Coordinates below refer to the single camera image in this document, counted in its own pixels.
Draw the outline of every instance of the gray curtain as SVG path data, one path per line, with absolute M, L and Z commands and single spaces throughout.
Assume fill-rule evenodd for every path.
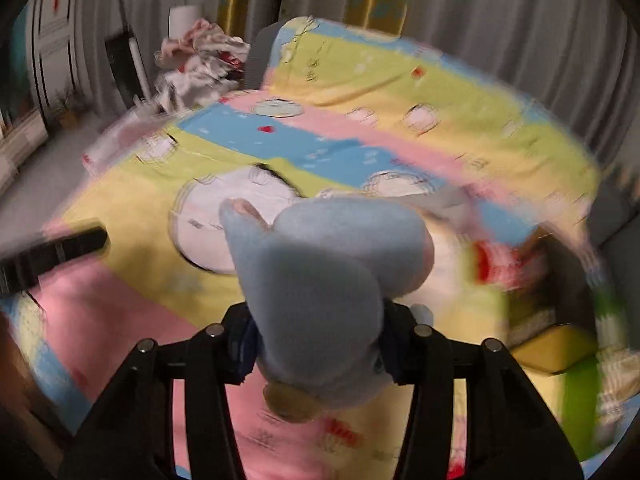
M 350 0 L 283 0 L 342 21 Z M 408 0 L 402 34 L 530 94 L 606 164 L 640 98 L 638 35 L 615 0 Z
M 225 0 L 125 0 L 127 17 L 134 31 L 149 83 L 158 76 L 154 53 L 159 50 L 162 38 L 168 34 L 169 10 L 180 5 L 200 4 L 205 16 L 216 21 L 220 6 Z M 277 20 L 280 0 L 248 0 L 242 6 L 246 15 L 244 25 L 233 33 L 251 41 L 263 27 Z M 82 44 L 79 64 L 90 87 L 90 96 L 97 111 L 103 115 L 119 114 L 124 104 L 113 83 L 111 70 L 104 48 L 104 40 L 122 28 L 117 0 L 79 0 L 79 23 L 76 42 Z

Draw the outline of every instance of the pile of clothes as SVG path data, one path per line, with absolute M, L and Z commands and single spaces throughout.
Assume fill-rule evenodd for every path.
M 166 70 L 156 81 L 156 101 L 167 113 L 204 107 L 236 90 L 244 74 L 249 45 L 227 36 L 219 25 L 203 18 L 180 40 L 165 38 L 156 53 Z

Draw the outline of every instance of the light blue plush toy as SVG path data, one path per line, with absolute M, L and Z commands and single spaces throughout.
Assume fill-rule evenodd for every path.
M 409 206 L 365 196 L 304 200 L 272 226 L 246 200 L 220 219 L 262 336 L 265 398 L 286 420 L 357 406 L 391 382 L 377 341 L 383 298 L 417 289 L 433 241 Z

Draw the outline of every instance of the white cylinder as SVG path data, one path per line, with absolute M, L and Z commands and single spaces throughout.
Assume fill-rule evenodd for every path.
M 200 5 L 185 5 L 169 10 L 169 38 L 181 40 L 202 15 Z

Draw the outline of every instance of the plush toy ear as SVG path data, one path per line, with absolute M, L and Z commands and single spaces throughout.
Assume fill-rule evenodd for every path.
M 285 422 L 309 422 L 322 412 L 319 400 L 295 386 L 271 382 L 267 383 L 262 394 L 271 412 Z

